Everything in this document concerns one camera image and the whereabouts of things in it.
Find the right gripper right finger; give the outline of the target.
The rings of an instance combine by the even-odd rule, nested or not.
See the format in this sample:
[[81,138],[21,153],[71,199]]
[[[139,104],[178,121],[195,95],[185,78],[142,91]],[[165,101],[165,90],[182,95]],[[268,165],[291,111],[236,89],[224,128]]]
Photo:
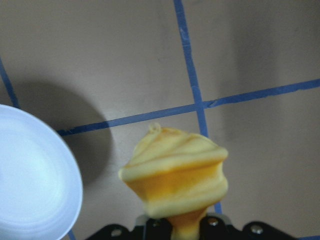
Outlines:
[[218,216],[205,216],[199,223],[199,238],[201,240],[295,240],[267,223],[252,221],[241,230]]

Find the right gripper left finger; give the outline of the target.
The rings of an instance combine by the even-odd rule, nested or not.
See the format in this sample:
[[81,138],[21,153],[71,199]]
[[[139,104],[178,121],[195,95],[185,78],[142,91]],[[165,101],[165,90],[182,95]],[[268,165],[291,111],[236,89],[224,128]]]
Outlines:
[[170,240],[173,227],[165,218],[138,217],[132,230],[120,224],[109,224],[87,240]]

